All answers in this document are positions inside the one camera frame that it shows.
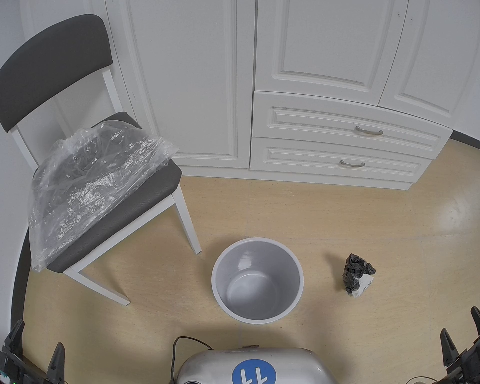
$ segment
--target crumpled plastic bag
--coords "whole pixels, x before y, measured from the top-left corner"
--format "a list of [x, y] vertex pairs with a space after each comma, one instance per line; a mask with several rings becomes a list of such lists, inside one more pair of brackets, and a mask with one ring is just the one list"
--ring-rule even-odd
[[343, 270], [343, 283], [347, 293], [353, 297], [360, 296], [372, 283], [375, 272], [370, 263], [351, 253]]
[[29, 199], [32, 269], [40, 272], [178, 151], [123, 121], [58, 140], [34, 174]]

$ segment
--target chair leg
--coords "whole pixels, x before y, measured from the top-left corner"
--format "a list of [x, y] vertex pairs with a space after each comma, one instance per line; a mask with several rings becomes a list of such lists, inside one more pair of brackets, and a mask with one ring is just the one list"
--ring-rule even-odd
[[195, 233], [195, 228], [193, 227], [192, 219], [188, 213], [188, 208], [183, 198], [183, 193], [181, 191], [180, 185], [177, 187], [175, 192], [172, 193], [173, 200], [175, 201], [175, 209], [179, 215], [180, 222], [183, 226], [183, 230], [187, 235], [190, 246], [196, 254], [199, 254], [202, 251], [200, 243], [198, 242], [197, 234]]
[[121, 305], [130, 304], [130, 300], [128, 300], [126, 296], [123, 296], [122, 294], [93, 281], [91, 278], [87, 277], [82, 271], [76, 272], [70, 267], [63, 271], [63, 273], [71, 277], [73, 280], [78, 281], [80, 284], [89, 287], [95, 292], [98, 292], [99, 294], [108, 297], [109, 299], [112, 299], [117, 303], [120, 303]]

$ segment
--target white drawer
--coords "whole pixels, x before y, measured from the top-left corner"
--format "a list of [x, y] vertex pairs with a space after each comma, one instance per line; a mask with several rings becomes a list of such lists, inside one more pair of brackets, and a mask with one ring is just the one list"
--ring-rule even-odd
[[[340, 161], [361, 167], [342, 165]], [[406, 182], [416, 182], [429, 164], [424, 157], [377, 149], [257, 137], [252, 138], [250, 158], [254, 170]]]
[[[380, 132], [381, 135], [359, 131]], [[452, 130], [385, 108], [318, 96], [258, 92], [252, 136], [345, 144], [435, 159]]]

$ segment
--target white logo symbol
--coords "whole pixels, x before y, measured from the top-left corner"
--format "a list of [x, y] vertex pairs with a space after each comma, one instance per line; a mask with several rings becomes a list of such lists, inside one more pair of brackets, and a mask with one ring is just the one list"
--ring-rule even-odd
[[[262, 379], [262, 373], [260, 372], [259, 367], [255, 368], [255, 372], [257, 374], [257, 384], [264, 384], [268, 380], [267, 377], [264, 377]], [[252, 384], [253, 379], [250, 379], [250, 380], [247, 381], [247, 378], [245, 377], [245, 370], [244, 369], [240, 370], [240, 375], [241, 375], [241, 384]]]

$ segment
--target bucket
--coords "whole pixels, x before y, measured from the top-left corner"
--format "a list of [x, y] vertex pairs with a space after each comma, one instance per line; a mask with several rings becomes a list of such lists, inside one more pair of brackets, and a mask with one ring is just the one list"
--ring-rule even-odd
[[285, 245], [265, 238], [237, 241], [225, 249], [212, 272], [220, 307], [249, 324], [266, 324], [287, 315], [303, 292], [303, 271]]

